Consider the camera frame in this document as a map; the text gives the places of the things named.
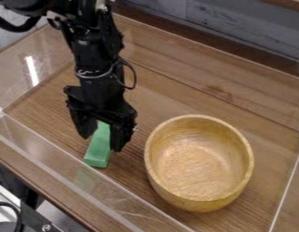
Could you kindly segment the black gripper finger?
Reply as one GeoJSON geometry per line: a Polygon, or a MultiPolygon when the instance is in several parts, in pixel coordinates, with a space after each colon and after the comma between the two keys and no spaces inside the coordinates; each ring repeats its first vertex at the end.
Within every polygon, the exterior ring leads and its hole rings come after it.
{"type": "Polygon", "coordinates": [[[119,152],[134,133],[134,121],[117,121],[110,125],[110,149],[119,152]]]}
{"type": "Polygon", "coordinates": [[[97,120],[89,111],[70,108],[70,116],[78,135],[86,140],[97,129],[97,120]]]}

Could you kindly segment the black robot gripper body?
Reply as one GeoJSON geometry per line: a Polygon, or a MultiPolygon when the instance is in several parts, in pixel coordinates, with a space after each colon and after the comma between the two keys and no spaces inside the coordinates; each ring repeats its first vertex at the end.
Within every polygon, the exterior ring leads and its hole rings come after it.
{"type": "Polygon", "coordinates": [[[114,67],[99,76],[83,76],[77,73],[79,85],[66,86],[66,106],[89,111],[97,121],[111,125],[117,121],[135,121],[135,109],[123,98],[123,92],[134,89],[123,82],[123,68],[114,67]]]}

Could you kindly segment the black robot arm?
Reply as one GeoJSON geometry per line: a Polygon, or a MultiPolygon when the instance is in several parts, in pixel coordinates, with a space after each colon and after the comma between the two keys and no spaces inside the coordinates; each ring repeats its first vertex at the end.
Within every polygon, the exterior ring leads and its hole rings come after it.
{"type": "Polygon", "coordinates": [[[135,109],[123,99],[134,87],[123,82],[123,70],[131,65],[121,57],[123,35],[111,14],[113,0],[0,0],[0,5],[23,15],[22,24],[11,24],[0,15],[0,28],[22,33],[41,18],[61,31],[74,59],[79,84],[63,88],[75,130],[87,138],[102,121],[110,126],[110,150],[118,152],[131,139],[135,109]]]}

